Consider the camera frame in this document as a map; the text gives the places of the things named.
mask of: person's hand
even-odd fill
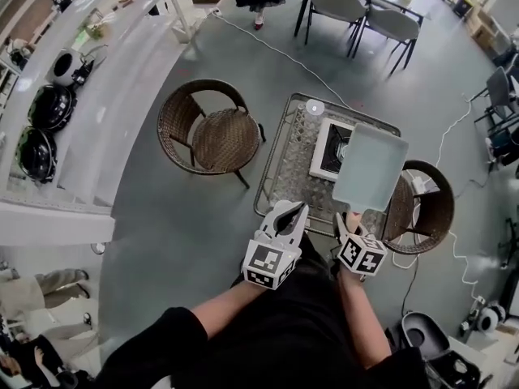
[[[37,365],[43,365],[43,350],[41,350],[39,347],[34,348],[34,360],[36,361]]]
[[[341,263],[341,268],[339,269],[339,284],[344,291],[349,291],[351,289],[355,289],[358,287],[362,287],[361,277],[359,274],[354,274],[348,268]]]

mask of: person's arm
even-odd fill
[[[43,351],[35,347],[34,348],[34,360],[36,361],[36,365],[41,370],[41,373],[45,376],[47,381],[49,382],[49,385],[51,387],[60,387],[59,381],[56,379],[56,377],[52,374],[52,372],[47,369],[43,364]]]
[[[391,356],[388,339],[367,299],[360,277],[341,265],[339,273],[342,306],[355,351],[364,368],[369,369]]]
[[[192,310],[168,309],[152,326],[112,353],[97,375],[96,388],[149,389],[192,364],[208,340],[263,292],[243,281]]]

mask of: wicker chair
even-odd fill
[[[438,186],[437,191],[413,194],[410,184],[401,176],[391,199],[384,233],[385,245],[398,254],[422,254],[437,247],[447,236],[454,218],[453,189],[445,176],[425,161],[409,160],[404,170],[418,170]],[[412,226],[414,200],[420,200],[420,212]],[[428,237],[417,245],[398,245],[390,242],[406,232]]]
[[[234,102],[235,108],[206,115],[192,96],[201,91],[220,92]],[[200,115],[204,119],[189,144],[191,128]],[[215,79],[185,83],[162,105],[157,130],[166,155],[181,169],[204,176],[235,173],[249,188],[239,170],[255,155],[260,137],[265,141],[264,130],[249,114],[239,92],[228,83]],[[178,154],[175,142],[189,148],[191,163]],[[195,160],[201,168],[195,166]]]

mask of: beige pants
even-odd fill
[[[35,277],[45,299],[45,308],[60,306],[71,298],[83,295],[83,291],[77,285],[65,287],[65,285],[74,284],[83,279],[81,270],[61,269],[49,274],[37,274]]]
[[[91,330],[89,325],[81,323],[50,328],[41,334],[53,345],[54,350],[62,358],[62,361],[68,363],[97,347],[99,344],[97,333],[82,339],[73,338]]]

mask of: light blue tray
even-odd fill
[[[384,211],[404,167],[409,144],[373,126],[357,124],[332,197],[352,212]]]

